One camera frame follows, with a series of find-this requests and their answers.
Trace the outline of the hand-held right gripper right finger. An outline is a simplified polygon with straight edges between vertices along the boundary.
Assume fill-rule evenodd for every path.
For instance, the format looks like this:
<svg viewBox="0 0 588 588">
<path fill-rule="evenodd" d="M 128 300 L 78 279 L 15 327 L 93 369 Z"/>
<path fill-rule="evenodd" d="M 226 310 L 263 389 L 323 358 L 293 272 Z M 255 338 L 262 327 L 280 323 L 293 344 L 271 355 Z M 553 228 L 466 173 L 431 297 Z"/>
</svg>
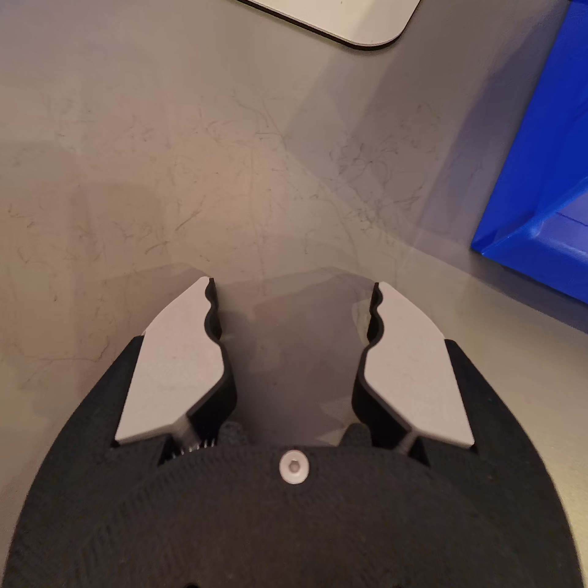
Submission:
<svg viewBox="0 0 588 588">
<path fill-rule="evenodd" d="M 408 453 L 423 437 L 469 450 L 474 435 L 443 333 L 386 282 L 374 284 L 369 312 L 352 408 L 372 445 Z"/>
</svg>

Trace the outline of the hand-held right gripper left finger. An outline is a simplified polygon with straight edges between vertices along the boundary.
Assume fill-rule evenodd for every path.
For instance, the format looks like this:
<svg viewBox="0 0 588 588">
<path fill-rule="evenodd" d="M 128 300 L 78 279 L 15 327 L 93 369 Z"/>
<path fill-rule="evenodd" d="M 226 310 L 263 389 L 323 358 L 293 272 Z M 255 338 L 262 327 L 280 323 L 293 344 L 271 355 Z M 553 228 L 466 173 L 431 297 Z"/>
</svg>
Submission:
<svg viewBox="0 0 588 588">
<path fill-rule="evenodd" d="M 143 332 L 116 443 L 168 435 L 182 453 L 215 443 L 238 398 L 221 337 L 216 284 L 202 276 Z"/>
</svg>

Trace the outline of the blue plastic storage bin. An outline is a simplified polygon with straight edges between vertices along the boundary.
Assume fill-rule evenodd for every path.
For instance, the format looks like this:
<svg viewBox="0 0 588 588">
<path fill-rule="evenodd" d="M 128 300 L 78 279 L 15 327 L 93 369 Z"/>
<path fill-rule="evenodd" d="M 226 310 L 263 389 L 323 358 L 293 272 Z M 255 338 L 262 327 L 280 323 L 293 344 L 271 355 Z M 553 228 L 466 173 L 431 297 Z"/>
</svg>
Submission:
<svg viewBox="0 0 588 588">
<path fill-rule="evenodd" d="M 471 247 L 587 303 L 587 1 L 568 3 Z"/>
</svg>

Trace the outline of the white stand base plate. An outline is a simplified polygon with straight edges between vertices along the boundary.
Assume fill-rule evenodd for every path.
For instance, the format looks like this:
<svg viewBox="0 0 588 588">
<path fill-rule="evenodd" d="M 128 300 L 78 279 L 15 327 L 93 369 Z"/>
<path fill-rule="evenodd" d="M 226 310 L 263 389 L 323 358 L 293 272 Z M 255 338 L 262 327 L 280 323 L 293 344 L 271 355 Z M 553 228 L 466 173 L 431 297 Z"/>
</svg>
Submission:
<svg viewBox="0 0 588 588">
<path fill-rule="evenodd" d="M 420 1 L 241 1 L 310 32 L 361 50 L 381 49 L 406 29 Z"/>
</svg>

